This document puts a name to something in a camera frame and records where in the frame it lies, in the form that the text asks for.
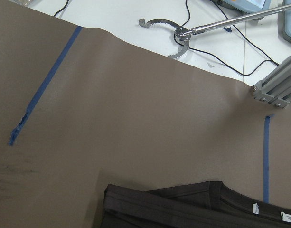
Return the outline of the dark brown t-shirt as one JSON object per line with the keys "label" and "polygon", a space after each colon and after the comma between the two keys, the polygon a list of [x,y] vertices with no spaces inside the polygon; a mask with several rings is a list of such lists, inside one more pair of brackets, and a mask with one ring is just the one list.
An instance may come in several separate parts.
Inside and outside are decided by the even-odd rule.
{"label": "dark brown t-shirt", "polygon": [[242,195],[220,181],[150,191],[108,185],[103,228],[291,228],[291,209]]}

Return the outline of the metal grabber tool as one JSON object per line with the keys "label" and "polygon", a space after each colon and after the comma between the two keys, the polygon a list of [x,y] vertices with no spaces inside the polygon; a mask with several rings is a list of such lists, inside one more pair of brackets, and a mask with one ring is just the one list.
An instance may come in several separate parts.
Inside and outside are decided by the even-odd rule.
{"label": "metal grabber tool", "polygon": [[210,23],[207,25],[194,27],[191,29],[186,29],[185,27],[180,26],[177,23],[167,20],[167,19],[153,19],[147,22],[145,21],[145,19],[140,19],[139,25],[144,28],[149,28],[151,25],[158,24],[158,23],[171,25],[175,29],[174,31],[175,37],[177,37],[178,41],[183,42],[183,48],[178,53],[168,56],[169,58],[176,59],[187,52],[192,35],[198,35],[198,34],[202,34],[202,33],[212,31],[215,29],[224,28],[229,25],[235,25],[235,24],[250,21],[253,19],[263,18],[265,16],[269,16],[269,15],[280,13],[287,10],[291,10],[291,4],[287,4],[287,5],[276,7],[276,8],[266,9],[266,10],[262,10],[262,11],[251,13],[251,14],[245,14],[239,17],[222,20],[222,21]]}

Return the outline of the grey device on floor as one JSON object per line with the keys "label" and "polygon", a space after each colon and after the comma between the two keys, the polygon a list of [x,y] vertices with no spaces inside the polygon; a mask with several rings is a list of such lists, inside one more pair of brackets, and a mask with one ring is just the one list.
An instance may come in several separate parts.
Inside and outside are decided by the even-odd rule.
{"label": "grey device on floor", "polygon": [[291,9],[283,12],[283,38],[291,44]]}

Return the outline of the aluminium extrusion post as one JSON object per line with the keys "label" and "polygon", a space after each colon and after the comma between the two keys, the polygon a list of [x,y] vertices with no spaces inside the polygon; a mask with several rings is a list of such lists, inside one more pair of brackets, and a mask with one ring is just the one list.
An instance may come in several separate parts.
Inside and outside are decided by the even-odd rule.
{"label": "aluminium extrusion post", "polygon": [[277,108],[291,103],[291,55],[253,86],[253,97]]}

